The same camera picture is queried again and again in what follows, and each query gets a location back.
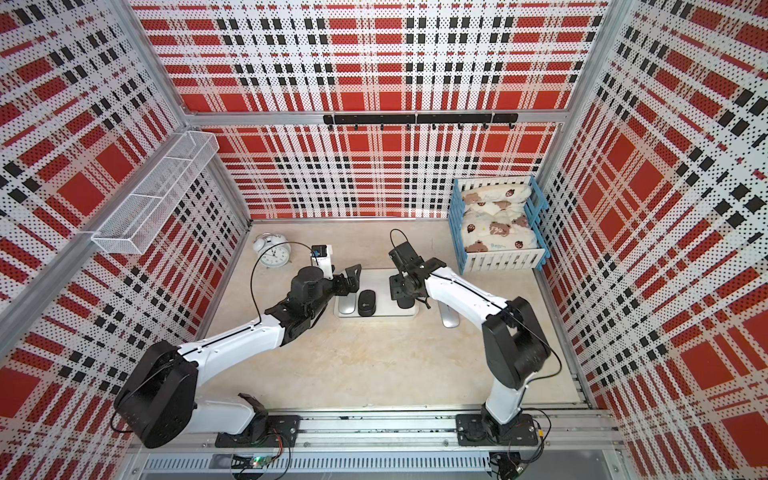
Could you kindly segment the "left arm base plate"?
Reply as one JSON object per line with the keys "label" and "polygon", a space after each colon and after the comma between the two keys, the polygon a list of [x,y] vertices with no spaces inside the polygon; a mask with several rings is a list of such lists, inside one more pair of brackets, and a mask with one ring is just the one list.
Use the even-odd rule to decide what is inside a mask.
{"label": "left arm base plate", "polygon": [[299,415],[257,416],[243,433],[219,433],[216,448],[293,448],[301,417]]}

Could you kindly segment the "black rounded mouse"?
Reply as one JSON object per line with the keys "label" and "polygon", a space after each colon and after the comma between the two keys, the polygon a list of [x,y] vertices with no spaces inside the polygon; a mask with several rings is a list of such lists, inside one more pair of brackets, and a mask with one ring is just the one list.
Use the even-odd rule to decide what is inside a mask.
{"label": "black rounded mouse", "polygon": [[376,313],[377,295],[374,290],[366,289],[358,294],[357,313],[360,317],[372,317]]}

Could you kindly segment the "silver mouse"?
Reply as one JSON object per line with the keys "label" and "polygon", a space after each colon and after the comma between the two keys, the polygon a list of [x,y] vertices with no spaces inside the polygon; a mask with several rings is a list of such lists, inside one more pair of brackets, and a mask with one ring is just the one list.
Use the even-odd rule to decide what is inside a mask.
{"label": "silver mouse", "polygon": [[350,293],[337,298],[337,311],[341,317],[352,316],[356,312],[357,295]]}
{"label": "silver mouse", "polygon": [[445,328],[453,329],[460,325],[461,323],[460,315],[453,308],[449,307],[448,305],[442,302],[439,302],[438,309],[439,309],[442,325]]}

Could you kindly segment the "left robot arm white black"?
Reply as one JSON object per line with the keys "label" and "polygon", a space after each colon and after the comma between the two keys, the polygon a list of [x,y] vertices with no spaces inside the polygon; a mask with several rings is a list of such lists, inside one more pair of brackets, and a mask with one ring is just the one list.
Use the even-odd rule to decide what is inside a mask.
{"label": "left robot arm white black", "polygon": [[360,288],[359,264],[326,275],[299,270],[287,296],[251,322],[199,341],[150,346],[120,389],[117,417],[147,448],[182,434],[214,433],[219,448],[254,445],[269,434],[268,411],[255,397],[216,400],[198,390],[217,375],[258,354],[279,349],[312,328],[334,297]]}

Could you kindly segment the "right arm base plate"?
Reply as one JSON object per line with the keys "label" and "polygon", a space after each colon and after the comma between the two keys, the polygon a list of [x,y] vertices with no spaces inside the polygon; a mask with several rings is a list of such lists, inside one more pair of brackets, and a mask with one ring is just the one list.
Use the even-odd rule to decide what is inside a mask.
{"label": "right arm base plate", "polygon": [[455,417],[460,446],[533,447],[538,433],[529,414],[519,414],[500,424],[489,414],[459,414]]}

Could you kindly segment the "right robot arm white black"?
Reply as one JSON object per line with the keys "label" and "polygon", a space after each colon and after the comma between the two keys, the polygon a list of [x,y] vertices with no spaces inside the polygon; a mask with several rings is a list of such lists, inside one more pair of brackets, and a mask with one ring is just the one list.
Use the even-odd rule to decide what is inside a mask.
{"label": "right robot arm white black", "polygon": [[507,300],[471,284],[437,258],[423,259],[409,242],[392,248],[397,273],[390,277],[391,297],[399,304],[434,300],[475,325],[482,334],[486,365],[493,376],[479,414],[479,433],[464,433],[470,443],[507,444],[517,431],[534,425],[523,412],[531,383],[542,378],[554,354],[531,304]]}

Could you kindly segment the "white storage tray box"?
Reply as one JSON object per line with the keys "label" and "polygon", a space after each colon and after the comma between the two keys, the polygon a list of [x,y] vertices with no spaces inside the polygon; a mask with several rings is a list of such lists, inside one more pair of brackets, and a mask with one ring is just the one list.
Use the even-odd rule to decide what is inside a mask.
{"label": "white storage tray box", "polygon": [[358,294],[366,289],[371,289],[376,292],[377,295],[377,308],[376,313],[372,317],[360,317],[356,312],[352,316],[341,317],[337,311],[337,298],[334,298],[334,315],[339,319],[363,319],[372,320],[374,318],[384,319],[412,319],[419,313],[419,306],[415,305],[414,308],[403,310],[400,309],[395,300],[391,298],[389,278],[397,274],[397,270],[392,269],[362,269],[360,276],[360,289]]}

